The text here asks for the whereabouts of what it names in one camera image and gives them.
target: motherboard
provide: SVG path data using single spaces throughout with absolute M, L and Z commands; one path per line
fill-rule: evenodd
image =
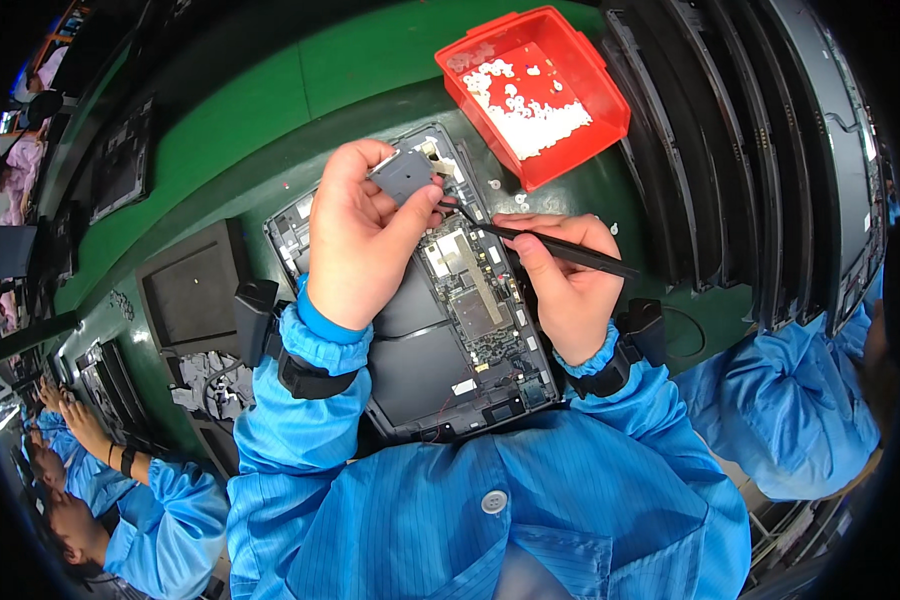
M 500 250 L 484 247 L 484 236 L 480 230 L 471 230 L 465 218 L 454 215 L 428 231 L 417 252 L 427 266 L 436 298 L 470 355 L 481 390 L 489 392 L 532 381 L 540 372 L 525 359 L 538 349 L 538 342 L 534 336 L 525 339 L 520 334 L 527 314 L 516 281 L 508 271 L 494 272 L 493 265 L 502 262 Z M 542 378 L 542 383 L 549 382 L 545 370 Z

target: red plastic bin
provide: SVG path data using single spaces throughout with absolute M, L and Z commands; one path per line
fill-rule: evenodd
M 540 150 L 539 156 L 520 160 L 490 116 L 474 100 L 463 77 L 484 62 L 492 63 L 532 43 L 550 60 L 554 72 L 569 84 L 593 122 L 575 129 L 551 148 Z M 443 85 L 456 105 L 480 132 L 497 160 L 516 174 L 528 192 L 592 159 L 627 135 L 631 110 L 608 75 L 607 64 L 590 40 L 574 30 L 553 6 L 505 14 L 468 30 L 465 38 L 433 57 L 443 71 Z M 514 63 L 514 72 L 521 72 L 520 67 L 524 66 Z

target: green workbench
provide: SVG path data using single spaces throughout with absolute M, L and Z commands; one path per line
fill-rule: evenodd
M 490 212 L 518 212 L 516 178 L 504 170 L 444 91 L 433 54 L 466 30 L 540 6 L 540 2 L 413 0 L 346 21 L 293 44 L 230 81 L 161 139 L 150 197 L 93 225 L 79 248 L 79 272 L 57 291 L 56 310 L 74 309 L 81 326 L 58 350 L 72 369 L 95 341 L 116 338 L 144 408 L 178 449 L 204 454 L 182 409 L 171 401 L 165 368 L 151 338 L 134 270 L 148 258 L 225 218 L 238 218 L 254 276 L 281 284 L 283 271 L 263 234 L 265 219 L 312 187 L 330 152 L 355 138 L 395 138 L 432 121 L 464 140 Z M 552 2 L 595 39 L 596 8 Z M 486 185 L 503 183 L 499 190 Z M 529 194 L 533 212 L 584 214 L 617 224 L 624 260 L 645 273 L 627 298 L 659 298 L 668 311 L 668 366 L 682 371 L 743 337 L 751 290 L 669 291 L 648 264 L 652 250 L 642 205 L 617 148 L 610 148 Z M 109 292 L 135 307 L 127 321 Z M 696 320 L 706 333 L 706 348 Z M 694 354 L 692 358 L 676 356 Z

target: button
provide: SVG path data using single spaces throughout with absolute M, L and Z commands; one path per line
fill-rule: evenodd
M 499 490 L 490 491 L 480 500 L 480 508 L 488 515 L 496 515 L 507 506 L 507 495 Z

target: black tweezers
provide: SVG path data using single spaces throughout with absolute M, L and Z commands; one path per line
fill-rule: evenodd
M 609 273 L 619 278 L 624 278 L 625 280 L 637 280 L 640 277 L 639 270 L 628 267 L 619 258 L 614 258 L 613 256 L 604 254 L 595 249 L 581 246 L 580 244 L 571 244 L 565 240 L 551 237 L 550 235 L 544 235 L 543 233 L 537 233 L 536 231 L 522 231 L 520 229 L 510 229 L 495 224 L 476 222 L 476 220 L 470 216 L 468 211 L 464 210 L 463 207 L 458 204 L 441 201 L 439 202 L 439 205 L 445 209 L 456 210 L 456 212 L 463 215 L 463 218 L 470 222 L 470 225 L 473 228 L 483 230 L 484 232 L 496 235 L 497 237 L 513 240 L 520 234 L 535 235 L 537 239 L 543 242 L 543 246 L 550 251 L 550 254 L 555 258 L 562 258 L 563 260 L 570 261 L 574 264 L 589 267 L 590 269 L 596 269 L 597 271 L 603 271 L 604 273 Z

